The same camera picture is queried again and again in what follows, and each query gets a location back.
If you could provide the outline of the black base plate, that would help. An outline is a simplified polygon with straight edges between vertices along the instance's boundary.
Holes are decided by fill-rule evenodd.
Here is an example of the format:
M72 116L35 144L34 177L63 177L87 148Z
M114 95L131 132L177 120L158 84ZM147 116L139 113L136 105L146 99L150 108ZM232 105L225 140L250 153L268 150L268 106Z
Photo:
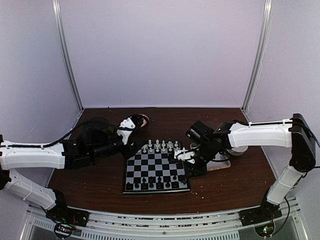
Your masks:
M281 210L271 212L260 207L241 210L239 218L242 226L254 226L255 233L262 238L270 237L276 230L274 220L282 216Z
M67 239L79 236L82 233L81 228L87 226L90 213L85 210L74 208L68 209L67 216L59 216L52 211L44 210L45 216L54 223L53 233L58 239Z

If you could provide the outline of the aluminium corner post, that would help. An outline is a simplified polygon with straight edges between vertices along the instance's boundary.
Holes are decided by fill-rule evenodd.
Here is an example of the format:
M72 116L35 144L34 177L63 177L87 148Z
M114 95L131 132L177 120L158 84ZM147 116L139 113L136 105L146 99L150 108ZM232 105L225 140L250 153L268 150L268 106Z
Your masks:
M250 75L248 88L247 88L243 105L242 105L242 111L245 114L248 114L250 111L250 106L252 105L253 98L258 85L259 77L261 74L263 56L267 47L268 36L270 31L273 2L274 2L273 0L264 1L263 15L262 15L262 22L261 22L257 50L256 50L254 62L253 62L253 67Z
M57 26L57 32L60 40L63 61L64 61L67 77L70 83L71 91L76 101L77 108L79 109L79 111L83 111L84 107L80 98L80 93L76 84L74 72L72 69L72 63L71 63L71 59L68 51L68 45L67 45L67 40L66 40L66 35L64 30L60 1L52 0L52 7L53 7L53 14L54 14L56 26Z

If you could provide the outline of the red patterned bowl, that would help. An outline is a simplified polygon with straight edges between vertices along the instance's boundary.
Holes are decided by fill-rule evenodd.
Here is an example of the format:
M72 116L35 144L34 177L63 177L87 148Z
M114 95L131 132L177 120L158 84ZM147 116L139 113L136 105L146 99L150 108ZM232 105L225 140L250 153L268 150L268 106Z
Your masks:
M136 113L131 115L130 120L134 123L134 130L135 131L140 131L144 130L149 126L150 119L147 115L142 114L142 113Z

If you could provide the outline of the black and white chessboard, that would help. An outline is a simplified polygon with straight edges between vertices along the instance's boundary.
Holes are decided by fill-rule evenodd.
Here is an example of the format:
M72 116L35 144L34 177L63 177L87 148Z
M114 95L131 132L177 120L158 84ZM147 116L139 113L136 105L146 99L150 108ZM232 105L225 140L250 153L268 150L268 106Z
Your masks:
M175 150L181 150L181 141L148 140L138 152L126 161L123 181L123 195L147 195L157 193L183 193L190 192L190 182L186 175L186 167L180 162L170 160ZM158 177L161 177L162 188L157 189ZM170 176L170 187L166 187L166 176ZM154 177L153 188L149 188L149 177ZM141 189L142 179L146 178L147 189ZM186 186L180 183L185 178ZM178 188L172 188L172 182L178 182ZM131 183L132 188L126 189L126 184Z

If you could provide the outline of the black chess knight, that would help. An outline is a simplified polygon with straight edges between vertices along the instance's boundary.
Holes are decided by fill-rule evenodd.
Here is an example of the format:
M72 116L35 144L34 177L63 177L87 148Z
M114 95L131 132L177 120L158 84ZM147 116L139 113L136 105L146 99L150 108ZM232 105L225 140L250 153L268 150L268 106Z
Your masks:
M146 190L148 188L148 184L147 183L142 183L141 184L141 189L142 190Z

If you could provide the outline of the right aluminium corner post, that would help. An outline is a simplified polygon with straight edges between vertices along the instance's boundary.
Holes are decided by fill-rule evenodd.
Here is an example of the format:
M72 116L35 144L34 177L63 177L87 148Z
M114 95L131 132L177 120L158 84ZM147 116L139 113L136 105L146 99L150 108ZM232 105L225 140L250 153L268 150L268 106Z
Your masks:
M245 114L248 114L250 111L250 106L252 105L253 98L258 85L259 77L261 74L263 56L267 47L268 36L270 31L273 2L274 2L273 0L264 1L263 15L262 15L262 22L261 22L257 50L256 50L254 62L253 62L253 67L250 75L248 88L247 88L243 105L242 105L242 111Z

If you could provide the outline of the white ceramic bowl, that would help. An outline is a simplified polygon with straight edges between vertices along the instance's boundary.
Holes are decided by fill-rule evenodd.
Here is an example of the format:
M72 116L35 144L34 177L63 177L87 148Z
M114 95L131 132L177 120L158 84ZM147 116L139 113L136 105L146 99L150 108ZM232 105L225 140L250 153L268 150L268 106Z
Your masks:
M241 147L233 147L228 149L227 152L231 156L241 156L248 150L248 146L241 146Z

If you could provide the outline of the left aluminium corner post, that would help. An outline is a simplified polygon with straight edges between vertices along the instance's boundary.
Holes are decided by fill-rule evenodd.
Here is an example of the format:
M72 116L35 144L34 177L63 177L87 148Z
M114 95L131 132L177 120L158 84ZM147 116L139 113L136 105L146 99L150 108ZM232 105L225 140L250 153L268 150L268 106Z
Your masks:
M56 26L57 26L57 32L60 40L63 61L64 61L67 77L70 83L71 91L76 101L77 108L79 109L79 111L83 111L84 107L80 98L80 93L76 84L74 72L72 69L72 63L71 63L71 59L68 51L68 45L67 45L67 40L66 40L66 35L64 30L60 1L52 0L52 7L53 7L53 14L54 14Z

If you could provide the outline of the wooden rimmed metal tray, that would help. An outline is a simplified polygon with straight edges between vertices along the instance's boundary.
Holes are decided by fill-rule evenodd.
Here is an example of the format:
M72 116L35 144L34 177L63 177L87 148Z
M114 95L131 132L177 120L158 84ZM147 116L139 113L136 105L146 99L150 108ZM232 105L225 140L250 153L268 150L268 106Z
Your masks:
M206 165L207 171L217 171L227 169L231 166L231 162L229 160L229 156L227 154L217 153L215 158L209 161Z

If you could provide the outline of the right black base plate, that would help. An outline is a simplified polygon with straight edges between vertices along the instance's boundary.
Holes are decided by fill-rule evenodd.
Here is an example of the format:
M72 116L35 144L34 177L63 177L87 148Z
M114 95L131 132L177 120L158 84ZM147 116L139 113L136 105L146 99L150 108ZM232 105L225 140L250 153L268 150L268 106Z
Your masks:
M274 220L282 216L281 210L271 212L260 207L241 210L239 218L242 226L254 226L255 233L262 238L270 237L276 230Z

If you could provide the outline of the black chess bishop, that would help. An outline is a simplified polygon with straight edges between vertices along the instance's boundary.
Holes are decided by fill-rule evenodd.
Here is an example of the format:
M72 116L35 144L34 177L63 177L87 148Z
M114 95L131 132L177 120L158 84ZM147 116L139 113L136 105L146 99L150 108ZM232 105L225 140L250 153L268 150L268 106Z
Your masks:
M166 188L170 188L170 187L171 187L171 184L170 184L169 181L165 184L165 187L166 187Z
M179 183L178 182L172 182L172 188L176 189L179 187Z

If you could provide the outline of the black chess king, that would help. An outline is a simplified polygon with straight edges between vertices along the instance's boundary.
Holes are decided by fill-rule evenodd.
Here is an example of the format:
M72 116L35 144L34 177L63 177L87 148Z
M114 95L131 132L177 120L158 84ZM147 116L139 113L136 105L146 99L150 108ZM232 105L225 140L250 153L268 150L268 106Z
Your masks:
M157 189L161 189L161 188L162 188L162 182L161 182L161 181L158 181L158 182L157 182L156 188L157 188Z

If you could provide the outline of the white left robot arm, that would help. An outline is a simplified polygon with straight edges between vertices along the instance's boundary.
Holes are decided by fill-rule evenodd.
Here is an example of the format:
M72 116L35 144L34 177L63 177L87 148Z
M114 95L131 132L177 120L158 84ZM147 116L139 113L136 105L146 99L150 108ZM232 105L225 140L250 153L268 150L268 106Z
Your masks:
M122 154L134 156L142 146L131 135L148 127L149 118L133 114L119 125L103 117L79 124L81 134L75 139L67 135L52 143L16 143L0 141L0 187L52 212L61 222L72 218L62 192L42 187L21 176L19 168L52 168L76 170L95 166L100 159Z

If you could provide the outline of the aluminium front rail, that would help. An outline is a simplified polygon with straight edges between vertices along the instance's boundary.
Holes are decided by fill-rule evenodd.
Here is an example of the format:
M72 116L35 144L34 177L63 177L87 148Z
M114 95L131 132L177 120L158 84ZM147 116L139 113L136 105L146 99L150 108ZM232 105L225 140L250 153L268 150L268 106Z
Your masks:
M193 214L124 214L89 211L86 226L77 226L69 240L260 240L265 225L274 224L272 240L307 240L300 207L294 197L280 205L282 216L243 225L240 210Z

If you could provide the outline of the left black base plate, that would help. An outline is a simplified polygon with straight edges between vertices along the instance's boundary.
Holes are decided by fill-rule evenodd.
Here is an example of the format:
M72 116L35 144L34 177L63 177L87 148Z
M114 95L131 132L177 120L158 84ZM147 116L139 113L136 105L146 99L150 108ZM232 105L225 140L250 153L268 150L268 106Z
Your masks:
M59 216L52 211L44 210L45 216L54 223L53 233L58 239L67 239L79 236L82 233L81 228L87 226L90 213L85 210L74 208L68 209L67 216Z

